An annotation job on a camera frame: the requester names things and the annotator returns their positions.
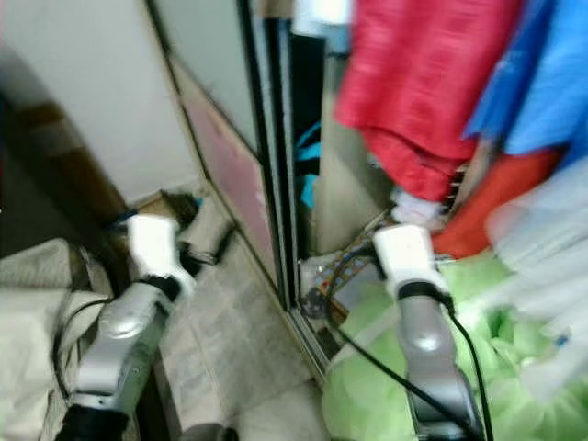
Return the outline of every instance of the tiled floor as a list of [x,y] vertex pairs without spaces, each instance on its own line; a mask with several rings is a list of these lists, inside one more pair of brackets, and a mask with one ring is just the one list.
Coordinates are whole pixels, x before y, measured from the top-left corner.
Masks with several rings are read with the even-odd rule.
[[162,342],[182,429],[221,423],[242,441],[328,440],[320,392],[242,247],[200,273]]

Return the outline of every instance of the black cable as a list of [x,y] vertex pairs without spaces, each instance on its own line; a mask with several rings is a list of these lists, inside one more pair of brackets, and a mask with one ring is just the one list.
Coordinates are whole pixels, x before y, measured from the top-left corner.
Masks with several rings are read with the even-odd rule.
[[486,429],[486,439],[488,441],[494,441],[494,432],[492,430],[492,418],[490,417],[490,408],[488,407],[488,398],[486,397],[486,387],[484,386],[484,377],[481,373],[480,361],[476,348],[468,334],[466,328],[459,322],[454,312],[449,314],[449,318],[453,324],[458,328],[458,331],[463,336],[464,340],[468,344],[469,352],[471,353],[471,359],[474,363],[474,369],[476,370],[476,378],[478,380],[478,389],[480,390],[480,401],[481,401],[481,412],[482,418],[484,419],[484,427]]
[[[73,295],[73,292],[71,290],[69,290],[66,295],[70,299]],[[111,301],[112,301],[112,299],[100,299],[100,300],[88,301],[87,303],[85,303],[85,304],[79,306],[78,308],[76,308],[75,310],[73,310],[73,312],[70,314],[70,316],[65,321],[62,320],[62,316],[64,314],[64,311],[61,311],[61,313],[58,314],[58,325],[55,330],[55,335],[53,336],[53,347],[51,349],[51,362],[53,364],[53,373],[55,375],[55,380],[57,381],[57,386],[58,386],[59,392],[62,395],[62,398],[64,401],[67,401],[69,399],[70,392],[67,390],[67,386],[65,385],[65,380],[63,379],[62,364],[60,363],[60,359],[59,359],[59,355],[60,355],[61,348],[62,348],[63,336],[65,335],[65,332],[68,330],[68,328],[72,324],[72,321],[74,320],[74,318],[77,314],[79,314],[80,312],[82,312],[85,309],[90,308],[92,306],[101,305],[104,303],[109,303]],[[67,304],[69,304],[69,300],[67,302],[63,302],[62,306],[64,305],[65,307],[67,307]]]
[[421,400],[423,400],[427,404],[429,404],[431,407],[435,408],[439,413],[441,413],[443,416],[445,416],[452,423],[459,426],[468,435],[469,439],[477,439],[477,440],[483,441],[484,440],[483,434],[481,434],[475,428],[471,427],[467,421],[465,421],[459,415],[450,411],[441,402],[439,402],[438,400],[433,398],[431,395],[426,393],[424,390],[422,390],[421,388],[416,386],[414,383],[410,382],[408,379],[403,378],[402,376],[400,376],[399,374],[397,374],[396,372],[391,370],[389,367],[384,365],[377,358],[372,356],[366,349],[364,349],[358,343],[356,343],[355,340],[351,336],[347,335],[347,333],[342,331],[339,328],[339,326],[337,325],[337,323],[334,321],[330,303],[331,303],[331,299],[333,298],[333,294],[334,294],[335,281],[337,280],[337,278],[339,278],[339,276],[345,270],[346,266],[349,264],[349,262],[351,262],[351,260],[353,260],[356,257],[366,256],[366,255],[370,256],[370,257],[375,255],[375,250],[373,249],[373,245],[366,245],[363,248],[360,248],[359,250],[356,250],[356,251],[348,254],[347,256],[343,257],[343,259],[341,259],[341,262],[339,263],[337,268],[334,270],[332,282],[329,285],[329,287],[327,288],[327,291],[325,294],[327,322],[331,325],[331,327],[333,327],[339,333],[339,335],[341,335],[341,337],[347,343],[349,343],[351,346],[353,346],[354,349],[361,356],[363,356],[367,361],[369,361],[375,367],[380,369],[382,372],[384,372],[386,375],[388,375],[391,379],[393,379],[394,381],[401,384],[407,391],[416,395]]

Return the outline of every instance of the teal object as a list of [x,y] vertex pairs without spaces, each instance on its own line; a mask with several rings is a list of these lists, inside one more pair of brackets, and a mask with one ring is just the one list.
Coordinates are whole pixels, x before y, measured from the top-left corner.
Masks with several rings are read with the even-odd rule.
[[[491,253],[440,266],[457,304],[505,280],[509,271]],[[363,299],[343,328],[356,336],[392,305],[383,286],[365,287]],[[550,341],[541,323],[516,322],[507,312],[495,313],[469,329],[476,345],[489,396],[496,441],[588,440],[588,380],[579,380],[550,402],[536,401],[517,374],[521,363],[541,356]],[[455,334],[457,361],[474,393],[476,379],[469,351]],[[390,328],[367,345],[391,369],[404,373],[406,364]],[[323,388],[322,411],[333,438],[354,441],[416,440],[406,392],[369,362],[353,354],[331,367]]]

